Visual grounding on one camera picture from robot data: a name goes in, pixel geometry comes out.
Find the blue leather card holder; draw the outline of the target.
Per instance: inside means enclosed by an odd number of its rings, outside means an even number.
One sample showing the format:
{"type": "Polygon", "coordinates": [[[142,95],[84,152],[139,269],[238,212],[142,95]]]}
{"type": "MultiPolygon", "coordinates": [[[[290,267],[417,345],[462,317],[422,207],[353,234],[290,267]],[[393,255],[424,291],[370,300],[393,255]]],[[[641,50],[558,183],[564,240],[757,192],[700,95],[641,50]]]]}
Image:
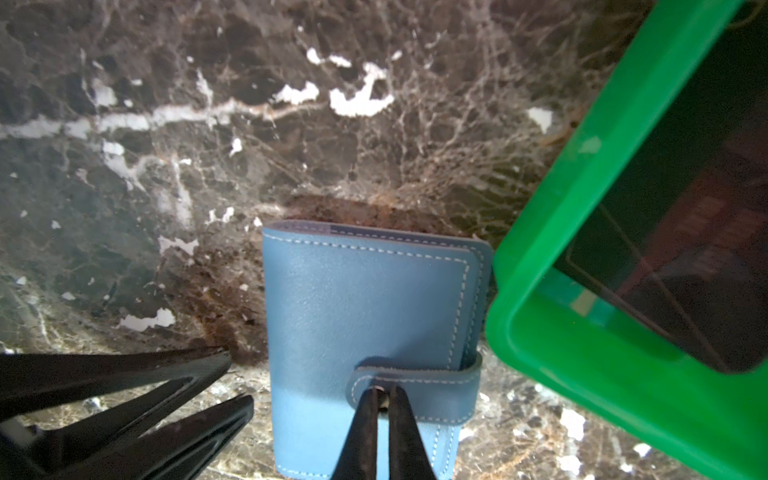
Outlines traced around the blue leather card holder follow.
{"type": "Polygon", "coordinates": [[[479,393],[491,246],[302,220],[262,235],[277,470],[330,478],[363,393],[397,385],[429,468],[451,478],[479,393]]]}

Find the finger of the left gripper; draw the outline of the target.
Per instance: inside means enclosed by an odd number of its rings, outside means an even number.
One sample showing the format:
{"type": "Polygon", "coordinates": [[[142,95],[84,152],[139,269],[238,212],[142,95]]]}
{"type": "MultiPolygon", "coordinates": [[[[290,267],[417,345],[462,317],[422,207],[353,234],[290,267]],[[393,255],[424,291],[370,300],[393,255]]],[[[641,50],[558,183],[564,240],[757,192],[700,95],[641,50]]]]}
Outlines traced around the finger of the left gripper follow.
{"type": "Polygon", "coordinates": [[[195,479],[250,422],[240,395],[147,434],[121,432],[107,410],[53,432],[38,479],[195,479]]]}
{"type": "Polygon", "coordinates": [[[1,430],[32,456],[92,456],[138,439],[232,364],[223,347],[127,355],[9,354],[1,358],[1,430]],[[151,391],[55,430],[17,417],[150,386],[151,391]]]}

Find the green plastic card tray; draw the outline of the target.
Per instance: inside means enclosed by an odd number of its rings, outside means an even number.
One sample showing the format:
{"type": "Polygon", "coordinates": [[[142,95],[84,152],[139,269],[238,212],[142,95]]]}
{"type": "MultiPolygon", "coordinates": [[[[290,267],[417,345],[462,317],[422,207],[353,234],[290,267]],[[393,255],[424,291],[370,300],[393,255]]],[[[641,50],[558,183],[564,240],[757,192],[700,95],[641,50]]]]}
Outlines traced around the green plastic card tray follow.
{"type": "Polygon", "coordinates": [[[557,260],[742,1],[661,1],[500,244],[488,343],[505,364],[713,479],[767,475],[767,358],[708,368],[557,260]]]}

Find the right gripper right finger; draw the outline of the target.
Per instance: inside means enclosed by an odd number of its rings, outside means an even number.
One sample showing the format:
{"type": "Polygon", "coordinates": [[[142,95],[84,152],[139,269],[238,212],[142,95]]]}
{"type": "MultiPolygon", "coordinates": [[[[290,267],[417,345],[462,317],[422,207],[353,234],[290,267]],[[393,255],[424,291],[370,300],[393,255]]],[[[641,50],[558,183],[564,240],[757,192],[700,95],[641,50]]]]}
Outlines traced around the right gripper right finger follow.
{"type": "Polygon", "coordinates": [[[389,392],[389,479],[436,480],[406,391],[389,392]]]}

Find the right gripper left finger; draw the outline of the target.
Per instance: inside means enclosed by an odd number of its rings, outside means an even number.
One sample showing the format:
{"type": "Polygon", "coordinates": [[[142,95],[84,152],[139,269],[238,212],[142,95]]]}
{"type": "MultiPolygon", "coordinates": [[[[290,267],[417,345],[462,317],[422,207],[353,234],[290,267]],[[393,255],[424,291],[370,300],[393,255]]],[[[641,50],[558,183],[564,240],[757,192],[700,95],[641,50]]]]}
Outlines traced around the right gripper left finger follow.
{"type": "Polygon", "coordinates": [[[360,398],[332,480],[377,478],[378,417],[381,390],[369,388],[360,398]]]}

